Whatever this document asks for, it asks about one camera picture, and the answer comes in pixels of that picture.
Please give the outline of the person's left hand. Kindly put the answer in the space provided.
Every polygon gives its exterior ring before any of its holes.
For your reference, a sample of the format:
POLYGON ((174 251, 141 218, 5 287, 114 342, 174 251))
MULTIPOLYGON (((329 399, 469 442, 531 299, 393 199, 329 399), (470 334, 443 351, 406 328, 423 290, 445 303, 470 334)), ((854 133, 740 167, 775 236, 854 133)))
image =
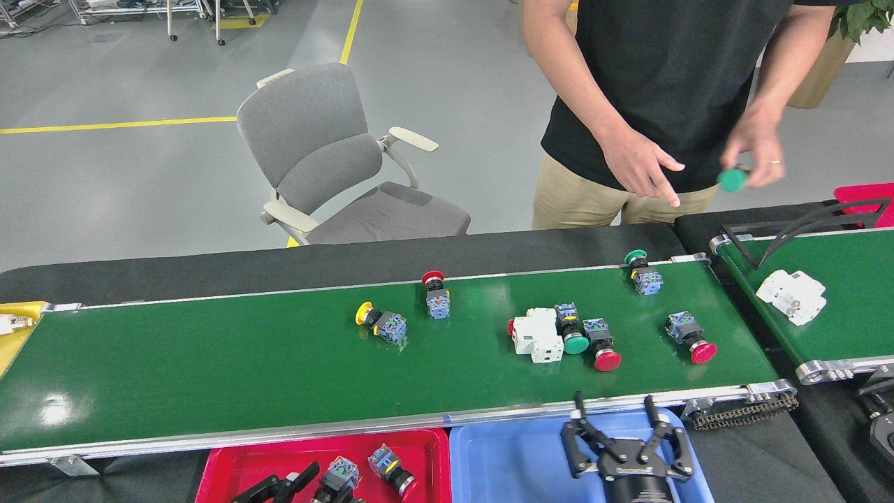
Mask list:
POLYGON ((724 153, 719 158, 721 168, 734 169, 738 157, 750 153, 752 164, 746 183, 748 188, 763 188, 785 178, 784 153, 778 135, 780 118, 780 109, 762 104, 748 105, 728 135, 724 153))

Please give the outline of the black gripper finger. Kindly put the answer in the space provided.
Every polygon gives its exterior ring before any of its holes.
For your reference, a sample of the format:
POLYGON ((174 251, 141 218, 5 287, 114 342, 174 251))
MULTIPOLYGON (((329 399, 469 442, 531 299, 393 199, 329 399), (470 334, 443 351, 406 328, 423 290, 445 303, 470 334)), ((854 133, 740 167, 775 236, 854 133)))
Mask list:
POLYGON ((646 395, 644 407, 652 427, 652 436, 639 449, 639 465, 646 474, 652 476, 688 481, 695 474, 689 437, 683 427, 673 426, 664 415, 658 414, 651 395, 646 395), (664 440, 673 448, 673 461, 665 462, 657 455, 657 449, 664 440))
POLYGON ((230 502, 291 502, 320 472, 318 462, 311 462, 301 472, 290 472, 284 478, 269 474, 261 481, 237 494, 230 502))
POLYGON ((569 414, 569 421, 563 424, 561 440, 571 476, 579 478, 584 472, 599 472, 597 462, 605 454, 619 461, 619 449, 614 439, 606 436, 587 420, 584 397, 580 391, 576 392, 574 403, 575 409, 569 414), (577 439, 587 444, 591 452, 596 455, 595 461, 579 449, 577 439))

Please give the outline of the person's right hand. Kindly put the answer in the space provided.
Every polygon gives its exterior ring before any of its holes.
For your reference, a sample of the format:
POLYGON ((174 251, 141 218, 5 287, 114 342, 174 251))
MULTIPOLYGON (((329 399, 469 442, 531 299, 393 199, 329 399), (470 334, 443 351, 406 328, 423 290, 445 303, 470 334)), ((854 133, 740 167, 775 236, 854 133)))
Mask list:
POLYGON ((626 125, 601 134, 598 143, 610 172, 628 192, 640 198, 664 198, 671 207, 681 206, 664 171, 680 172, 683 163, 626 125))

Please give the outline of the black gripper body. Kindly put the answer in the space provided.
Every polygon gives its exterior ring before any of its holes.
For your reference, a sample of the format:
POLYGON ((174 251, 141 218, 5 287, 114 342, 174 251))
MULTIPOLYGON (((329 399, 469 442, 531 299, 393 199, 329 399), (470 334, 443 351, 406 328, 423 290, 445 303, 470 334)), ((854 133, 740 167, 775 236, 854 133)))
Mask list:
POLYGON ((674 501, 666 477, 667 464, 660 456, 646 454, 642 461, 639 448, 621 448, 615 455, 603 450, 597 467, 607 502, 674 501))

